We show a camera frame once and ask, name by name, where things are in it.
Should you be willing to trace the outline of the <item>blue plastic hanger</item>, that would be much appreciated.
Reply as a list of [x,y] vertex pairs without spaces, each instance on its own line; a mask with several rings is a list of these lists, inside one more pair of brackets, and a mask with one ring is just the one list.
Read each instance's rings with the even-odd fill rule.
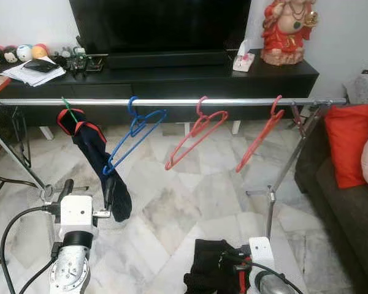
[[[102,174],[105,176],[113,173],[117,166],[120,165],[120,163],[122,163],[126,157],[131,154],[131,152],[141,145],[145,138],[147,138],[148,135],[150,135],[151,132],[153,132],[159,125],[161,125],[162,121],[167,118],[166,109],[153,110],[150,114],[140,115],[133,106],[134,101],[137,99],[137,96],[131,96],[127,103],[128,114],[131,115],[132,121],[127,134],[114,147],[112,153],[109,155],[106,165],[104,165],[102,169]],[[142,134],[142,136],[137,139],[136,142],[118,160],[116,160],[118,151],[123,145],[125,145],[127,139],[137,137],[139,134]]]

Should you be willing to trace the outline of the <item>black shirt red trim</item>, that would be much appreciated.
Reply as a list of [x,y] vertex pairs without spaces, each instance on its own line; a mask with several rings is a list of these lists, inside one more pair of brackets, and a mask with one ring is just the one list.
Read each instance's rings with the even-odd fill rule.
[[247,294],[250,288],[246,265],[249,257],[225,240],[196,239],[193,265],[183,277],[185,294]]

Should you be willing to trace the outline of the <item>green plastic hanger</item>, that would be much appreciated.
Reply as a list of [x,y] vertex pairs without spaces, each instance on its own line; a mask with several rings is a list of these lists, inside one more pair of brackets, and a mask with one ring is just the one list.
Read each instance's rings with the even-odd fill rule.
[[64,96],[61,96],[61,101],[63,101],[63,104],[66,107],[66,110],[69,113],[69,115],[72,117],[72,120],[74,120],[74,122],[77,124],[78,123],[77,115],[75,115],[74,110],[70,106],[69,101],[66,100],[66,98],[64,98]]

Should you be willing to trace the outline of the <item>red plastic hanger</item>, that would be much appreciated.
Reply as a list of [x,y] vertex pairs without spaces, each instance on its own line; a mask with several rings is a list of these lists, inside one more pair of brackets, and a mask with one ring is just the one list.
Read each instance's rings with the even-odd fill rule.
[[260,131],[260,134],[255,137],[255,139],[252,141],[251,145],[248,146],[248,148],[245,151],[245,154],[241,157],[240,162],[236,165],[235,172],[240,173],[241,169],[243,169],[246,164],[249,163],[249,160],[251,159],[252,155],[254,155],[255,151],[262,145],[263,141],[266,139],[266,137],[270,134],[270,132],[274,129],[274,127],[279,123],[279,120],[282,119],[282,117],[285,114],[285,110],[276,110],[277,103],[282,98],[282,95],[278,95],[273,103],[272,107],[270,109],[270,118],[266,121],[265,126]]
[[[196,146],[200,145],[203,140],[211,135],[215,129],[223,125],[227,121],[227,118],[229,118],[229,113],[226,110],[218,110],[211,115],[204,114],[201,107],[205,100],[207,100],[207,96],[202,96],[196,104],[196,114],[198,115],[198,118],[195,123],[193,123],[191,129],[186,131],[184,138],[179,141],[178,145],[172,151],[172,154],[170,154],[165,165],[166,170],[172,169],[175,165],[181,162],[187,154],[192,152]],[[190,139],[196,139],[196,141],[192,143],[186,151],[180,153],[179,151],[181,147]]]

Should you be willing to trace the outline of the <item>navy shirt red collar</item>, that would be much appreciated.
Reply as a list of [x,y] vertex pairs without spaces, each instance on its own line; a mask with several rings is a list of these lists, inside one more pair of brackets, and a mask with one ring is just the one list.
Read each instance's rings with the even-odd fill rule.
[[77,145],[78,149],[82,151],[89,165],[97,174],[102,185],[103,193],[105,181],[109,177],[113,177],[116,180],[114,204],[113,208],[109,208],[109,210],[113,213],[115,221],[122,223],[131,216],[131,194],[128,192],[127,185],[116,171],[108,176],[102,174],[102,169],[109,158],[109,153],[105,151],[107,140],[102,133],[102,129],[95,123],[89,121],[84,115],[83,110],[78,108],[73,108],[73,110],[78,118],[77,124],[72,120],[66,109],[62,109],[59,112],[56,123],[66,134],[70,135],[74,145]]

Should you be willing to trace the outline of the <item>dark grey fabric sofa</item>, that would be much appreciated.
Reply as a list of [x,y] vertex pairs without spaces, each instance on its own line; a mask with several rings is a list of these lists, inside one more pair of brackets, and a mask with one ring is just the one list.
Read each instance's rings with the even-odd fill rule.
[[324,120],[294,166],[294,182],[312,202],[357,294],[368,294],[368,184],[339,188]]

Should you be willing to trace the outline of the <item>silver metal clothes rack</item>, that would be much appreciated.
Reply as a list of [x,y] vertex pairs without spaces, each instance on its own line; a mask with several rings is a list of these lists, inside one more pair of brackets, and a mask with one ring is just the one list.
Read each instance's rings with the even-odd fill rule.
[[[277,176],[276,182],[268,188],[268,196],[269,202],[268,205],[268,214],[266,221],[266,238],[271,238],[271,230],[273,227],[273,213],[274,213],[274,205],[277,201],[276,194],[279,188],[279,185],[282,183],[282,180],[285,178],[286,174],[290,170],[293,165],[296,157],[299,156],[300,151],[304,147],[305,141],[310,138],[310,134],[313,131],[314,126],[318,123],[318,120],[323,116],[323,112],[325,110],[330,109],[333,105],[344,105],[346,101],[344,100],[296,100],[296,99],[279,99],[279,100],[264,100],[264,99],[213,99],[213,100],[204,100],[205,106],[224,106],[224,107],[260,107],[260,106],[279,106],[279,105],[288,105],[290,106],[291,112],[293,112],[293,116],[296,119],[300,118],[299,107],[303,107],[304,105],[315,105],[316,110],[314,110],[313,114],[310,115],[308,120],[305,123],[297,122],[297,127],[300,132],[300,140],[298,145],[294,149],[294,152],[291,154],[290,158],[286,162],[284,168],[280,169],[280,173]],[[198,100],[136,100],[132,98],[130,100],[91,100],[91,99],[75,99],[66,101],[64,99],[52,100],[52,99],[21,99],[21,100],[5,100],[4,102],[0,101],[0,105],[5,106],[52,106],[52,105],[89,105],[89,106],[100,106],[100,107],[108,107],[108,106],[127,106],[131,108],[133,106],[143,106],[143,107],[187,107],[192,105],[198,105]],[[24,168],[28,177],[30,177],[33,181],[32,186],[38,188],[39,190],[45,189],[44,182],[33,173],[32,169],[26,166],[18,155],[12,152],[10,146],[5,143],[4,140],[0,137],[0,146],[10,154],[13,159],[15,159],[18,165],[21,165],[21,168]]]

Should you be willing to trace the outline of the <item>grey lace cloth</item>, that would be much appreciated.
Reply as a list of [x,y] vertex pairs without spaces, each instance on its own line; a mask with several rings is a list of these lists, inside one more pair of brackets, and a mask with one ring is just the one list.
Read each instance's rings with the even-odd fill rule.
[[368,73],[344,82],[348,104],[368,104]]

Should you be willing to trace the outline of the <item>white paper stack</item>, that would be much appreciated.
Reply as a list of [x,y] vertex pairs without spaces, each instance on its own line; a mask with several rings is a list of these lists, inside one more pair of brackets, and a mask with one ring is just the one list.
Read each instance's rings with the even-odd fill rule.
[[[47,56],[38,59],[46,59],[47,61],[53,62]],[[24,68],[24,63],[16,67],[8,68],[7,70],[2,71],[0,75],[22,81],[29,86],[36,87],[66,73],[62,67],[60,67],[60,69],[50,71],[49,73],[41,73],[39,71]]]

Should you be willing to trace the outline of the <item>black wallet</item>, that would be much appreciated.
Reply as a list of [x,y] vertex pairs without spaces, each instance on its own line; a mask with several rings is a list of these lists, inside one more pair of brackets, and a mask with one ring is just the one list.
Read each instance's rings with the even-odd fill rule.
[[39,71],[41,73],[49,73],[50,71],[60,69],[55,62],[47,61],[46,59],[30,59],[25,62],[23,67],[25,69]]

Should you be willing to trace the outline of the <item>orange round plush toy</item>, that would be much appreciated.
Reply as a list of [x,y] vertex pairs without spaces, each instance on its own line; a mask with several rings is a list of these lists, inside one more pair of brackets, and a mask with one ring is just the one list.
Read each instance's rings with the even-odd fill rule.
[[43,43],[35,44],[31,48],[31,55],[35,59],[48,56],[48,48]]

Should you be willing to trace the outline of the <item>white round plush toy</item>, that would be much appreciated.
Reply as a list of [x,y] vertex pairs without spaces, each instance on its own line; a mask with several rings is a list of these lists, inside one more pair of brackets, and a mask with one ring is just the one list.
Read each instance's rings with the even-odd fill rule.
[[30,45],[19,45],[16,49],[16,54],[19,61],[30,61],[33,58],[33,47]]

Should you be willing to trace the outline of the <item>black soundbar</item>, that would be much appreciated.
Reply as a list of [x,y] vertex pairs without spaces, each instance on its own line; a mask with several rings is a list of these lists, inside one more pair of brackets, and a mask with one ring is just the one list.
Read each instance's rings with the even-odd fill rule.
[[227,64],[226,51],[143,51],[142,53],[111,53],[107,65],[113,69],[152,67],[213,66]]

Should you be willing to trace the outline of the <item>black round plush toy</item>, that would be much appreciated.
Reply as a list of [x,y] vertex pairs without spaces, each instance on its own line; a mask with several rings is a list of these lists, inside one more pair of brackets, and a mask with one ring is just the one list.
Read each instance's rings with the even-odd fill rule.
[[15,64],[19,61],[17,54],[17,47],[4,47],[0,50],[0,61],[5,62],[6,64]]

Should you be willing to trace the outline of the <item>black flat television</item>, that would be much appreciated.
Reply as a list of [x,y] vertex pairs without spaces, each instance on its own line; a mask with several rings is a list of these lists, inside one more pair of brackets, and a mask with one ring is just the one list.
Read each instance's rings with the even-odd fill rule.
[[234,50],[251,0],[69,0],[88,53]]

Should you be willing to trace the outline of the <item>white pink tissue box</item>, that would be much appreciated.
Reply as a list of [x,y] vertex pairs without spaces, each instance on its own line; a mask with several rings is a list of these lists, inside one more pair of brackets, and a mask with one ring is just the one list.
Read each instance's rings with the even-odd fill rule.
[[247,44],[248,39],[244,39],[240,43],[240,47],[238,48],[234,60],[232,61],[233,71],[248,72],[249,67],[251,67],[253,61],[255,60],[255,54],[248,49]]

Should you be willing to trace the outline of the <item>red laughing buddha statue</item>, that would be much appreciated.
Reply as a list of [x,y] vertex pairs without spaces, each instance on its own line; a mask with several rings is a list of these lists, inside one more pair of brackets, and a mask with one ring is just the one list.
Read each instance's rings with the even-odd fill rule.
[[318,24],[316,0],[273,0],[264,11],[261,58],[274,66],[304,60],[304,41]]

